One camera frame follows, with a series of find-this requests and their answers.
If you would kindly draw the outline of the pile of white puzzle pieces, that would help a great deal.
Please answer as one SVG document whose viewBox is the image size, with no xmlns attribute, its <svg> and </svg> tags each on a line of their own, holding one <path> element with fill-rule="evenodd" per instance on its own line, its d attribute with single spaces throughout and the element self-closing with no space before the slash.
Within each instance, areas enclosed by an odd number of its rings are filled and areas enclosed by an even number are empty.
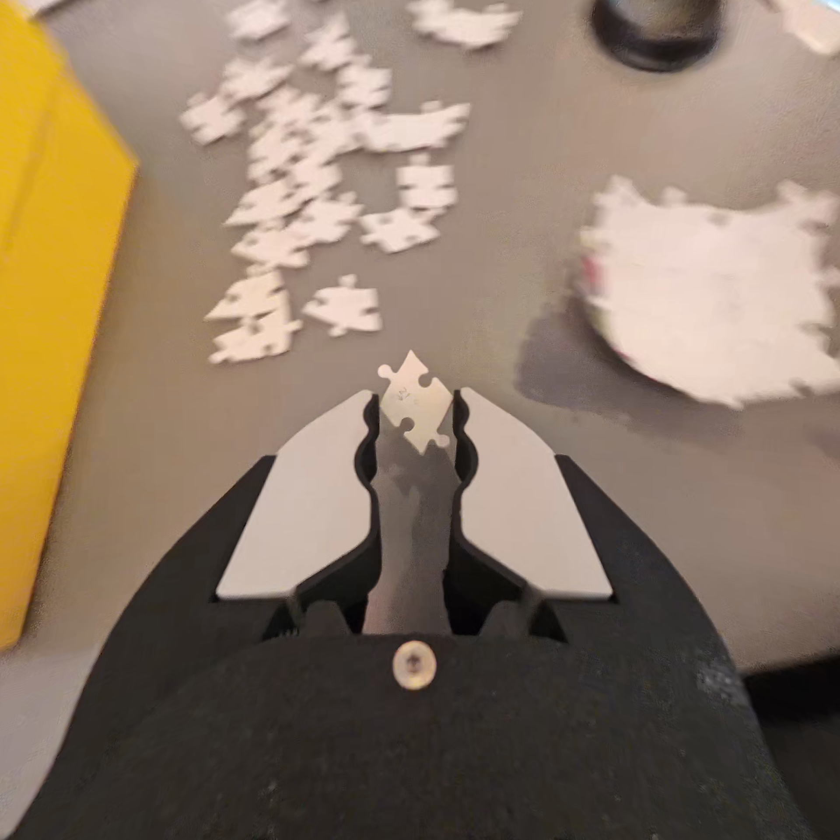
<svg viewBox="0 0 840 840">
<path fill-rule="evenodd" d="M 291 348 L 303 321 L 292 310 L 283 270 L 309 266 L 311 251 L 353 231 L 362 245 L 397 255 L 439 237 L 438 219 L 458 201 L 454 168 L 432 153 L 468 125 L 466 102 L 425 101 L 414 112 L 388 112 L 392 71 L 359 51 L 343 12 L 303 37 L 293 64 L 237 56 L 212 96 L 190 98 L 183 129 L 202 146 L 247 131 L 248 189 L 225 219 L 243 234 L 231 248 L 245 263 L 205 316 L 232 328 L 213 339 L 211 364 L 275 357 Z M 399 154 L 396 205 L 370 213 L 345 191 L 343 157 Z"/>
</svg>

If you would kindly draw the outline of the yellow plastic bin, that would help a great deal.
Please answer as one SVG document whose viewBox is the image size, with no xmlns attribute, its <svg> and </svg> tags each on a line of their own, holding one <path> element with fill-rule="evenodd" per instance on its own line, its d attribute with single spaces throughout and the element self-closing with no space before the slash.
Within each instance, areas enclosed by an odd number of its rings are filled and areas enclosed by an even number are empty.
<svg viewBox="0 0 840 840">
<path fill-rule="evenodd" d="M 25 628 L 138 163 L 1 3 L 1 649 Z"/>
</svg>

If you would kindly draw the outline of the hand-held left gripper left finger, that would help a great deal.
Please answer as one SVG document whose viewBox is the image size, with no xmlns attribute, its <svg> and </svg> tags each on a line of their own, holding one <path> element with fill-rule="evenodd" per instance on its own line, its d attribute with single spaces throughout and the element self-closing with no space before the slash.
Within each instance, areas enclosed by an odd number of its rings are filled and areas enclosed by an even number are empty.
<svg viewBox="0 0 840 840">
<path fill-rule="evenodd" d="M 372 487 L 379 430 L 378 396 L 359 391 L 278 449 L 217 584 L 219 601 L 278 602 L 294 624 L 331 602 L 361 633 L 382 573 Z"/>
</svg>

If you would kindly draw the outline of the joined white puzzle strip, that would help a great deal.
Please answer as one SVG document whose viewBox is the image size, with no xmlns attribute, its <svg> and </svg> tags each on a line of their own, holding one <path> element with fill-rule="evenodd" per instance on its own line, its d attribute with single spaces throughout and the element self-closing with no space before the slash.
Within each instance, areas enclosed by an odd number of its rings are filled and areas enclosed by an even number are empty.
<svg viewBox="0 0 840 840">
<path fill-rule="evenodd" d="M 522 12 L 505 3 L 477 10 L 459 7 L 452 1 L 410 1 L 406 10 L 418 34 L 466 50 L 503 42 L 522 20 Z"/>
</svg>

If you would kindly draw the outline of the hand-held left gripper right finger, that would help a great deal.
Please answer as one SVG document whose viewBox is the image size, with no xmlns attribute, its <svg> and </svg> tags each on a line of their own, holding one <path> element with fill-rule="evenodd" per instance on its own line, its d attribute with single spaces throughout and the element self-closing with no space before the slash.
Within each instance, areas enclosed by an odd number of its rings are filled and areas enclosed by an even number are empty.
<svg viewBox="0 0 840 840">
<path fill-rule="evenodd" d="M 499 605 L 526 633 L 549 628 L 555 601 L 614 597 L 557 455 L 528 425 L 474 388 L 455 394 L 458 487 L 446 565 L 456 635 L 477 636 Z"/>
</svg>

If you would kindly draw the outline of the single white puzzle piece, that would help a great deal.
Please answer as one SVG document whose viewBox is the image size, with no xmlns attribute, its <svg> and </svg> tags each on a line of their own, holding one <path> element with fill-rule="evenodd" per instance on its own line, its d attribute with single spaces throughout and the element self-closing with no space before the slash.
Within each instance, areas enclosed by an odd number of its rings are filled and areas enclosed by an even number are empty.
<svg viewBox="0 0 840 840">
<path fill-rule="evenodd" d="M 449 436 L 438 429 L 453 402 L 448 388 L 437 377 L 421 383 L 428 368 L 413 350 L 407 352 L 398 370 L 381 364 L 377 374 L 388 381 L 380 400 L 381 413 L 395 428 L 411 421 L 411 427 L 402 433 L 405 441 L 420 455 L 425 455 L 430 445 L 445 449 Z"/>
</svg>

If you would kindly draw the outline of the assembled curved puzzle ball section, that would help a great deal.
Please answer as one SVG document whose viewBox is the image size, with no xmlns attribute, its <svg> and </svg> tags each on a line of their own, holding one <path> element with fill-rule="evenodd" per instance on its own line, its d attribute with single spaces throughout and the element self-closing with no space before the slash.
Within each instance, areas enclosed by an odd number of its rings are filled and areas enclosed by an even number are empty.
<svg viewBox="0 0 840 840">
<path fill-rule="evenodd" d="M 824 260 L 838 196 L 781 182 L 752 209 L 657 203 L 620 175 L 580 231 L 579 294 L 592 326 L 637 373 L 739 410 L 838 393 L 822 329 L 838 269 Z"/>
</svg>

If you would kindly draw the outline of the black round puzzle stand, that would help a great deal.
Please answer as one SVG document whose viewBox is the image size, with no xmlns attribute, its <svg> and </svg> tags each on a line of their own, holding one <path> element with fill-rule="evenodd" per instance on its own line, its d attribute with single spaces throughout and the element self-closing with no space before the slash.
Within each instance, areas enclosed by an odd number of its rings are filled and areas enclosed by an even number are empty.
<svg viewBox="0 0 840 840">
<path fill-rule="evenodd" d="M 724 9 L 722 1 L 594 1 L 591 28 L 605 52 L 625 66 L 671 73 L 717 47 Z"/>
</svg>

